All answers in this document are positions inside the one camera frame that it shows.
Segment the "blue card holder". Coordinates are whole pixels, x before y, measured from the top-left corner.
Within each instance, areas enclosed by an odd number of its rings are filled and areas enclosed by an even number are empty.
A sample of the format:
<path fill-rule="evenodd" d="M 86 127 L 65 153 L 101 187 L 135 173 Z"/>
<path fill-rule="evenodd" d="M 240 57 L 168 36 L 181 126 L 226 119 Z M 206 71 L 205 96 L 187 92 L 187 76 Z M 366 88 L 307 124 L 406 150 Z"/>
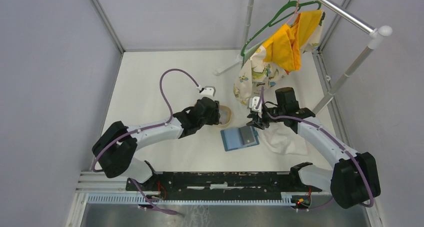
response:
<path fill-rule="evenodd" d="M 258 138 L 258 132 L 256 131 L 254 127 L 252 127 L 253 133 L 255 135 L 255 143 L 249 144 L 249 145 L 243 145 L 239 128 L 241 127 L 233 127 L 233 128 L 228 128 L 228 129 L 224 129 L 220 131 L 224 150 L 226 152 L 253 147 L 260 144 L 259 138 Z"/>

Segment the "beige oval tray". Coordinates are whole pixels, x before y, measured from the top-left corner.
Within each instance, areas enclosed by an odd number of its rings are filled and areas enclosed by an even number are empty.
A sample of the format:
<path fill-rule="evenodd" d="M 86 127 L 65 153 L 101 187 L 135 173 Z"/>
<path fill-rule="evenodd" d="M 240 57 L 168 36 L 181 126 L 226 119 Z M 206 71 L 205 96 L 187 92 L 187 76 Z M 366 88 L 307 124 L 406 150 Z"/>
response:
<path fill-rule="evenodd" d="M 220 114 L 220 118 L 219 118 L 219 127 L 227 127 L 231 120 L 232 120 L 232 110 L 225 105 L 220 105 L 219 106 L 219 114 Z"/>

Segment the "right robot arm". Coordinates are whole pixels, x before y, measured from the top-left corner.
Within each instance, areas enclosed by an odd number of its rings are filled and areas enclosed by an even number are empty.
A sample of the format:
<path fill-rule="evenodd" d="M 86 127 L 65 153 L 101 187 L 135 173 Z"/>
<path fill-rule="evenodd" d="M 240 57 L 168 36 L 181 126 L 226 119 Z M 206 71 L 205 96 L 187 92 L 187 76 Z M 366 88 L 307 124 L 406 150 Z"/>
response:
<path fill-rule="evenodd" d="M 277 89 L 275 96 L 277 103 L 273 107 L 266 106 L 262 94 L 249 99 L 251 120 L 247 125 L 265 130 L 271 123 L 283 123 L 312 144 L 331 166 L 327 170 L 311 162 L 297 164 L 290 169 L 289 186 L 295 191 L 311 186 L 328 192 L 343 209 L 373 207 L 381 194 L 373 155 L 357 152 L 328 132 L 310 109 L 299 106 L 292 87 Z"/>

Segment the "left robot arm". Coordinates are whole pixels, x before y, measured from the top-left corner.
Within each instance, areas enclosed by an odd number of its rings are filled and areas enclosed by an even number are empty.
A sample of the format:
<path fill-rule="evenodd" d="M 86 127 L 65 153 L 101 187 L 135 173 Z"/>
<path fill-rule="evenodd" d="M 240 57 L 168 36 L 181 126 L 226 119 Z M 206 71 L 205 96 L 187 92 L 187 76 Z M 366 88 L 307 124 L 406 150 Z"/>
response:
<path fill-rule="evenodd" d="M 220 123 L 220 103 L 208 97 L 196 101 L 194 106 L 172 115 L 169 123 L 154 122 L 139 126 L 126 126 L 114 122 L 92 147 L 94 163 L 100 165 L 109 179 L 126 177 L 135 180 L 145 191 L 153 190 L 157 177 L 147 161 L 134 154 L 141 148 L 167 140 L 177 140 L 195 134 L 203 126 Z"/>

